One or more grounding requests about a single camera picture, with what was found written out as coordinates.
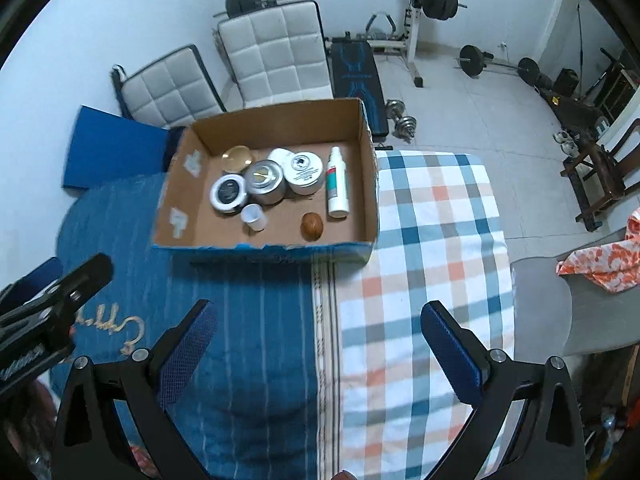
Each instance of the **spray bottle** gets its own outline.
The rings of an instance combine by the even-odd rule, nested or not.
[[[332,218],[345,218],[349,214],[347,167],[338,146],[331,148],[326,168],[326,200]]]

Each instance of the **orange cloth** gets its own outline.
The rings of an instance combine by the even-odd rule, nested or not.
[[[640,283],[640,208],[626,223],[621,242],[578,249],[556,267],[562,274],[583,274],[609,292],[622,292]]]

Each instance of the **silver tin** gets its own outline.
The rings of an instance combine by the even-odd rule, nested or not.
[[[244,172],[246,190],[258,204],[271,205],[284,197],[285,180],[282,168],[272,160],[259,160]]]

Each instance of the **wooden stand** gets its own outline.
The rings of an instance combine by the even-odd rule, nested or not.
[[[597,215],[607,210],[621,198],[640,189],[640,182],[626,187],[624,181],[624,178],[629,173],[640,168],[640,144],[632,149],[622,160],[618,161],[614,158],[620,148],[628,141],[631,134],[638,128],[640,128],[640,118],[629,126],[620,141],[610,152],[592,139],[582,140],[579,143],[580,155],[577,158],[568,157],[563,161],[564,170],[560,172],[560,175],[568,177],[569,181],[571,181],[575,197],[580,206],[580,214],[575,218],[575,221],[582,220],[589,232],[595,231],[602,225],[602,222],[596,221],[595,217]],[[591,162],[585,161],[587,157],[591,159]],[[591,171],[585,175],[584,180],[580,178],[577,172],[579,164],[584,164],[591,168]],[[604,194],[591,204],[584,190],[583,182],[595,174],[598,175]]]

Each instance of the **screw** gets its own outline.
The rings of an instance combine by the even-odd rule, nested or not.
[[[138,348],[131,354],[131,358],[137,363],[144,361],[147,357],[149,357],[149,350],[146,348]]]
[[[549,361],[553,368],[557,368],[558,370],[562,370],[564,368],[564,361],[562,361],[562,359],[557,355],[550,357]]]
[[[499,348],[491,350],[489,352],[489,357],[497,363],[503,363],[507,360],[507,354],[505,354],[504,351],[500,350]]]
[[[81,355],[78,359],[74,361],[74,368],[77,368],[78,370],[82,370],[88,364],[89,364],[89,359],[86,356]]]

